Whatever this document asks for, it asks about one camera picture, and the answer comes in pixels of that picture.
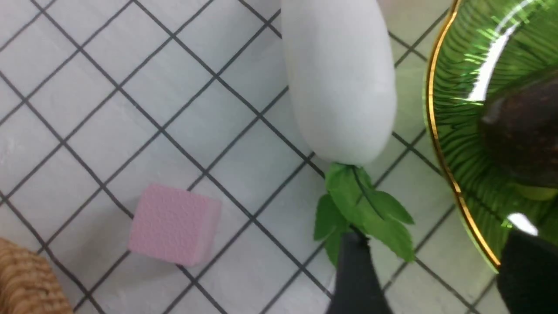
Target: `white tile floor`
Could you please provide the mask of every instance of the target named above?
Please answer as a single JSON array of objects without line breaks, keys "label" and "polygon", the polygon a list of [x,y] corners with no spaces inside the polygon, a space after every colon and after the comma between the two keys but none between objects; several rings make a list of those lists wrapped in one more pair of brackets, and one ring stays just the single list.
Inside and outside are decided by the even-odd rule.
[{"label": "white tile floor", "polygon": [[[424,132],[426,57],[449,2],[381,0],[399,109],[366,168],[415,217],[419,261],[372,254],[395,313],[506,313]],[[0,236],[48,257],[77,313],[325,311],[333,269],[311,235],[327,165],[296,130],[279,9],[0,0]],[[223,202],[209,264],[126,251],[152,182]]]}]

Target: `tile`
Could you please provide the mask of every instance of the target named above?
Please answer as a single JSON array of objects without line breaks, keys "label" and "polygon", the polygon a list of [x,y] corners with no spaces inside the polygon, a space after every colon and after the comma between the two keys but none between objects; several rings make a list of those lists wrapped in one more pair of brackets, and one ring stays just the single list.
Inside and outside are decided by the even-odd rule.
[{"label": "tile", "polygon": [[219,311],[196,287],[193,287],[169,313],[219,314]]},{"label": "tile", "polygon": [[300,274],[270,308],[269,314],[322,314],[330,299],[304,273]]},{"label": "tile", "polygon": [[495,273],[471,241],[460,215],[453,211],[417,256],[473,303]]},{"label": "tile", "polygon": [[49,3],[51,3],[54,0],[35,0],[35,2],[37,2],[37,4],[41,7],[46,7],[49,5]]},{"label": "tile", "polygon": [[436,157],[436,152],[434,152],[434,145],[428,132],[417,142],[417,144],[415,144],[415,149],[426,157],[426,159],[432,162],[434,166],[440,169],[440,163]]},{"label": "tile", "polygon": [[186,156],[159,135],[108,184],[108,188],[128,210],[135,212],[141,193],[150,184],[188,189],[200,174]]},{"label": "tile", "polygon": [[0,80],[0,120],[16,107],[21,99],[13,92],[13,90],[4,82]]},{"label": "tile", "polygon": [[299,131],[289,92],[284,94],[265,115],[266,119],[304,155],[312,152]]},{"label": "tile", "polygon": [[418,264],[412,263],[386,292],[394,314],[465,313],[467,308]]},{"label": "tile", "polygon": [[324,286],[333,292],[335,288],[335,268],[329,261],[325,249],[322,249],[306,269]]},{"label": "tile", "polygon": [[397,67],[397,116],[393,130],[411,142],[423,129],[422,89],[426,62],[415,54],[408,55]]},{"label": "tile", "polygon": [[31,1],[4,0],[0,3],[0,47],[38,14]]},{"label": "tile", "polygon": [[192,18],[207,1],[140,0],[141,4],[172,32]]},{"label": "tile", "polygon": [[450,5],[451,0],[390,0],[384,18],[392,33],[413,44]]},{"label": "tile", "polygon": [[155,131],[149,120],[124,95],[116,93],[68,143],[105,181]]},{"label": "tile", "polygon": [[481,314],[509,314],[509,310],[495,284],[492,285],[492,288],[480,300],[477,310]]},{"label": "tile", "polygon": [[325,193],[324,179],[306,165],[258,216],[301,263],[320,245],[312,238],[318,199]]},{"label": "tile", "polygon": [[254,8],[265,19],[270,19],[279,9],[281,0],[245,0],[248,5]]},{"label": "tile", "polygon": [[214,81],[167,131],[207,167],[254,118],[256,115],[248,107]]},{"label": "tile", "polygon": [[50,249],[91,289],[126,251],[131,222],[101,191],[54,239]]},{"label": "tile", "polygon": [[45,241],[99,188],[66,148],[60,148],[11,201]]},{"label": "tile", "polygon": [[132,3],[97,34],[85,50],[119,83],[168,37],[159,25]]},{"label": "tile", "polygon": [[30,102],[62,137],[114,89],[81,53],[31,97]]},{"label": "tile", "polygon": [[368,245],[374,270],[380,285],[384,287],[391,281],[393,275],[403,265],[404,261],[379,240],[371,239]]},{"label": "tile", "polygon": [[0,125],[0,191],[8,194],[58,144],[27,106]]},{"label": "tile", "polygon": [[445,179],[415,154],[407,154],[378,186],[407,208],[415,224],[407,226],[416,246],[454,203]]},{"label": "tile", "polygon": [[83,44],[125,4],[126,0],[56,0],[48,14],[78,44]]},{"label": "tile", "polygon": [[[225,247],[240,228],[248,222],[248,217],[208,178],[202,179],[192,192],[217,199],[222,204],[219,225],[213,239],[211,254],[208,258],[209,262]],[[188,267],[188,272],[197,276],[206,266],[207,263]]]},{"label": "tile", "polygon": [[41,248],[37,238],[6,204],[0,205],[0,237],[31,251]]},{"label": "tile", "polygon": [[97,309],[89,301],[85,301],[82,306],[78,308],[75,314],[98,314]]},{"label": "tile", "polygon": [[386,172],[399,156],[405,151],[405,146],[395,137],[390,136],[386,147],[373,162],[364,166],[366,172],[372,178],[373,183]]},{"label": "tile", "polygon": [[27,96],[74,51],[74,45],[40,16],[0,54],[0,71]]},{"label": "tile", "polygon": [[160,125],[165,124],[211,79],[176,41],[170,41],[124,89]]},{"label": "tile", "polygon": [[58,279],[58,283],[60,283],[60,287],[62,287],[62,291],[66,298],[68,298],[68,302],[73,307],[78,304],[78,302],[83,298],[84,293],[81,291],[76,283],[72,281],[54,262],[50,256],[48,256],[45,252],[41,254],[43,258],[45,258],[49,262],[50,268],[52,268],[52,272],[56,279]]},{"label": "tile", "polygon": [[391,44],[391,53],[393,56],[393,62],[395,63],[407,51],[407,48],[391,37],[389,38],[389,43]]},{"label": "tile", "polygon": [[218,72],[262,26],[237,0],[215,0],[178,38]]},{"label": "tile", "polygon": [[189,283],[174,264],[131,253],[93,297],[106,313],[162,313]]},{"label": "tile", "polygon": [[281,39],[266,28],[221,77],[262,111],[287,87],[286,71]]},{"label": "tile", "polygon": [[419,43],[416,50],[422,53],[425,57],[429,58],[434,49],[435,41],[440,35],[441,29],[445,25],[445,18],[442,19],[426,37]]},{"label": "tile", "polygon": [[295,152],[258,121],[211,174],[249,212],[255,213],[301,162]]},{"label": "tile", "polygon": [[296,269],[296,265],[252,225],[201,278],[200,284],[227,313],[256,314]]}]

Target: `wicker basket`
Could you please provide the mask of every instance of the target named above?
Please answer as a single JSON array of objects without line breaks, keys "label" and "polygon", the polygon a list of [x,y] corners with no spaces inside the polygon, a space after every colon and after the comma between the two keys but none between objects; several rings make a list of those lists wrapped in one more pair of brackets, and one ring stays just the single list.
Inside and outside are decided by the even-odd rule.
[{"label": "wicker basket", "polygon": [[72,314],[47,261],[1,238],[0,314]]}]

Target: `green leaf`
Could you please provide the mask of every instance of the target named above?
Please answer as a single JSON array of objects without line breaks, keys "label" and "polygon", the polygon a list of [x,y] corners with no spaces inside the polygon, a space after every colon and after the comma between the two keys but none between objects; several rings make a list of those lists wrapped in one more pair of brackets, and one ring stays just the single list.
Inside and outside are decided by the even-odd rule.
[{"label": "green leaf", "polygon": [[405,226],[387,216],[382,220],[377,215],[371,213],[366,215],[364,231],[368,235],[375,237],[383,242],[390,250],[405,261],[415,260],[415,251],[411,234]]},{"label": "green leaf", "polygon": [[373,204],[376,206],[376,210],[379,211],[382,216],[391,216],[395,220],[399,220],[408,225],[415,224],[415,220],[413,220],[413,217],[411,217],[405,207],[390,194],[382,191],[365,191],[365,193],[372,200]]},{"label": "green leaf", "polygon": [[340,213],[352,224],[362,223],[362,214],[354,210],[362,192],[353,174],[353,166],[332,164],[325,175],[325,187]]},{"label": "green leaf", "polygon": [[345,230],[336,229],[325,240],[325,251],[328,254],[330,262],[337,268],[337,261],[339,259],[339,249],[341,247],[341,237]]},{"label": "green leaf", "polygon": [[318,201],[316,222],[314,224],[314,240],[318,241],[327,237],[336,228],[344,228],[347,220],[333,202],[331,195],[326,194]]},{"label": "green leaf", "polygon": [[[333,202],[348,223],[380,240],[399,257],[407,261],[414,260],[411,235],[399,222],[413,223],[412,217],[395,198],[385,192],[375,191],[364,169],[333,164],[326,174],[325,182]],[[326,249],[333,262],[339,253],[341,235],[336,230],[330,237],[326,240]]]}]

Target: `black object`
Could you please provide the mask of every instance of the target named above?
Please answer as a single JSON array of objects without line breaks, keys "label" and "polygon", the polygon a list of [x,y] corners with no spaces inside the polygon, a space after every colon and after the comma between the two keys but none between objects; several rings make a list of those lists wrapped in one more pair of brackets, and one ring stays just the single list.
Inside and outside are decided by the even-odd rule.
[{"label": "black object", "polygon": [[366,237],[359,231],[343,235],[335,293],[327,314],[392,314],[370,258]]},{"label": "black object", "polygon": [[497,285],[511,314],[558,313],[558,248],[512,231],[502,252]]},{"label": "black object", "polygon": [[[341,239],[335,293],[326,314],[393,314],[380,287],[367,238]],[[511,314],[558,313],[558,248],[513,230],[502,252],[497,286]]]}]

